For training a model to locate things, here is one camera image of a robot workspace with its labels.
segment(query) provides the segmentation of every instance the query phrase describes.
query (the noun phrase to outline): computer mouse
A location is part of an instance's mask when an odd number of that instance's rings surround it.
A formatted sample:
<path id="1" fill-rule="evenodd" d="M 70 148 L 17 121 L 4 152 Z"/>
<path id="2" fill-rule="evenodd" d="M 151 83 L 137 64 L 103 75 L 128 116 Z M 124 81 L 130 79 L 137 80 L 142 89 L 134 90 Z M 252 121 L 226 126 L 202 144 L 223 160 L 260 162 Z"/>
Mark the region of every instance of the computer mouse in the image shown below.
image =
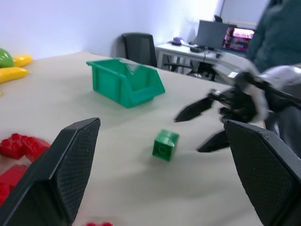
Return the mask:
<path id="1" fill-rule="evenodd" d="M 181 46 L 182 45 L 182 43 L 177 42 L 177 41 L 170 41 L 169 43 L 172 44 L 173 46 Z"/>
<path id="2" fill-rule="evenodd" d="M 199 47 L 191 47 L 190 51 L 193 53 L 200 53 L 200 52 L 204 52 L 202 49 L 200 49 Z"/>

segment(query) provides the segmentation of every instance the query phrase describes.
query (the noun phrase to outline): monitor screen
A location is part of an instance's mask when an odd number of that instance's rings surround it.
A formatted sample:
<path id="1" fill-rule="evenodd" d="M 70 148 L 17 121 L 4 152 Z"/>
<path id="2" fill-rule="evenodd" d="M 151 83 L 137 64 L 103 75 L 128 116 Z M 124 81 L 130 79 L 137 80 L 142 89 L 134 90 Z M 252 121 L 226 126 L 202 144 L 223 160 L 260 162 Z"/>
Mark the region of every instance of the monitor screen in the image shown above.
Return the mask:
<path id="1" fill-rule="evenodd" d="M 248 52 L 250 41 L 254 36 L 255 31 L 252 29 L 236 28 L 230 26 L 227 29 L 223 49 Z"/>
<path id="2" fill-rule="evenodd" d="M 195 44 L 202 47 L 221 49 L 230 24 L 200 20 Z"/>

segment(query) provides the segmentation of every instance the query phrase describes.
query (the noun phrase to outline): robotic hand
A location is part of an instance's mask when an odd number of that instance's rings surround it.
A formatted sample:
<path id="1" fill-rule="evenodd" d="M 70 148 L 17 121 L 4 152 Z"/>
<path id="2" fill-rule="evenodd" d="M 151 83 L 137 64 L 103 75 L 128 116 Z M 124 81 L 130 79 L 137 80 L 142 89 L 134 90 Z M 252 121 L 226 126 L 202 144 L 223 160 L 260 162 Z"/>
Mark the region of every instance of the robotic hand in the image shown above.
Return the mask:
<path id="1" fill-rule="evenodd" d="M 181 110 L 175 117 L 175 122 L 189 121 L 200 116 L 211 109 L 214 101 L 224 105 L 219 111 L 222 122 L 225 120 L 245 123 L 262 121 L 266 119 L 269 111 L 277 113 L 290 106 L 301 109 L 301 100 L 277 89 L 288 79 L 301 77 L 301 69 L 297 67 L 277 67 L 259 75 L 250 61 L 226 53 L 219 59 L 214 69 L 232 85 L 232 88 L 224 92 L 211 90 L 207 97 Z M 226 147 L 229 147 L 229 143 L 223 130 L 212 136 L 197 150 L 208 153 Z"/>

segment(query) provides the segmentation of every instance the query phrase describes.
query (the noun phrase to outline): green toy apple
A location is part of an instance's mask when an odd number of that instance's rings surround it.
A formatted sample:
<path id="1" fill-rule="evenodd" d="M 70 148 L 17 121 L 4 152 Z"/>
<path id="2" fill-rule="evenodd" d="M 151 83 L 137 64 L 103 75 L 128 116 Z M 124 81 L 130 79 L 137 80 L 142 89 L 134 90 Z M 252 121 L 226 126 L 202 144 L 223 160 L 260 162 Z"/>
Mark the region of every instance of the green toy apple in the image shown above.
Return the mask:
<path id="1" fill-rule="evenodd" d="M 0 68 L 13 66 L 14 60 L 11 55 L 6 50 L 0 48 Z"/>

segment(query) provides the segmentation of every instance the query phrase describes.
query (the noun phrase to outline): toy fruit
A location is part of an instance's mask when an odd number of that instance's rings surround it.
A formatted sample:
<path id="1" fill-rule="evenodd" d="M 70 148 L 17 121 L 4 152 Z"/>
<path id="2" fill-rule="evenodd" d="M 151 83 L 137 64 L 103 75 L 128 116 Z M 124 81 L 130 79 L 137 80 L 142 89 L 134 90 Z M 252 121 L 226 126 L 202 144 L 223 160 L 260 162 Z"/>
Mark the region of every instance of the toy fruit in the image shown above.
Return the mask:
<path id="1" fill-rule="evenodd" d="M 28 70 L 20 67 L 0 68 L 0 83 L 23 78 L 28 74 Z"/>
<path id="2" fill-rule="evenodd" d="M 32 57 L 30 55 L 21 55 L 14 57 L 15 67 L 23 67 L 32 62 Z"/>
<path id="3" fill-rule="evenodd" d="M 0 68 L 13 66 L 14 60 L 11 55 L 6 50 L 0 48 Z"/>

